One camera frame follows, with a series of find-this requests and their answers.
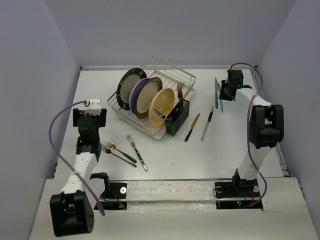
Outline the grey knife slim handle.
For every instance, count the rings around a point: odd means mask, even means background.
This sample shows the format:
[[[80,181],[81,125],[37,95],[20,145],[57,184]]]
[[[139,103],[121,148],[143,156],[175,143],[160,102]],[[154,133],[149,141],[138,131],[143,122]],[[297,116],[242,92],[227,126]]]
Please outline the grey knife slim handle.
[[[218,83],[217,84],[217,89],[218,89],[218,98],[219,98],[219,102],[220,102],[220,108],[221,108],[221,112],[224,112],[224,108],[223,108],[223,102],[222,99],[220,98],[221,96],[221,85]]]

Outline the knife teal handle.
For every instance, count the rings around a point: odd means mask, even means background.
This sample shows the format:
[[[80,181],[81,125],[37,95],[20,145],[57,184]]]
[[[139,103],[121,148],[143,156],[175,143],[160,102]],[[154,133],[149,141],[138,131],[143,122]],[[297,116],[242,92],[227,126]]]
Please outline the knife teal handle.
[[[214,78],[214,83],[215,83],[215,108],[218,109],[219,108],[219,88],[218,88],[218,80],[215,77]]]

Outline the knife dark handle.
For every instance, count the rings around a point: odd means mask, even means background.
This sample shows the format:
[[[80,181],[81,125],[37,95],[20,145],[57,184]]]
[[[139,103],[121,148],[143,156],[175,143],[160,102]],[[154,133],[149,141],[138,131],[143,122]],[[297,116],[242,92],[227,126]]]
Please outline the knife dark handle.
[[[157,109],[153,109],[154,111],[155,111],[155,113],[162,119],[162,120],[164,120],[164,121],[169,121],[170,119],[167,117],[167,116],[165,116],[163,113],[161,113],[160,111],[158,111]]]

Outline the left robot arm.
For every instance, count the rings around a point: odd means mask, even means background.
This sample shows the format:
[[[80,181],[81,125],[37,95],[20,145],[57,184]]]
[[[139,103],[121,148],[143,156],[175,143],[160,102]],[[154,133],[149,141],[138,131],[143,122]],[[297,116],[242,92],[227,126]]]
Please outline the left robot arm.
[[[56,237],[89,234],[94,229],[94,208],[102,216],[105,210],[100,197],[110,194],[111,185],[105,172],[94,173],[102,151],[99,129],[105,127],[107,110],[73,109],[73,125],[78,129],[75,163],[60,193],[49,200],[53,232]]]

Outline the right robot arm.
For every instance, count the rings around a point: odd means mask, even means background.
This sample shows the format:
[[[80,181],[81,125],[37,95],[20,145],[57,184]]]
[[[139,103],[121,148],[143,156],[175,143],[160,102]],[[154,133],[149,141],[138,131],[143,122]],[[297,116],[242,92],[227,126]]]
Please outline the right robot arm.
[[[244,75],[237,69],[227,71],[226,80],[221,81],[219,99],[235,101],[247,109],[247,153],[236,169],[238,179],[230,183],[231,192],[242,196],[249,189],[246,181],[258,177],[265,157],[284,138],[284,107],[264,100],[245,85]]]

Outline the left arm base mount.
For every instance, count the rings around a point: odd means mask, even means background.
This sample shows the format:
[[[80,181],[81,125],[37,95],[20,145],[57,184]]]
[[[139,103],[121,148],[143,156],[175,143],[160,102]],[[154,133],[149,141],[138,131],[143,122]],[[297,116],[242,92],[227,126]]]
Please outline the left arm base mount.
[[[92,173],[89,180],[90,184],[95,183],[94,191],[99,196],[99,200],[106,211],[126,210],[127,209],[127,190],[126,181],[110,181],[107,173]]]

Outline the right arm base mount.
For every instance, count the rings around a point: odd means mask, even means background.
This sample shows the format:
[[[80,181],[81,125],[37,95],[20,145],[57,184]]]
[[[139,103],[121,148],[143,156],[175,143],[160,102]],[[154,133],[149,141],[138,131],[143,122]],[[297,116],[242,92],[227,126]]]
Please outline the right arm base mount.
[[[230,181],[215,182],[212,194],[216,198],[218,210],[263,210],[257,178],[241,179],[237,170]]]

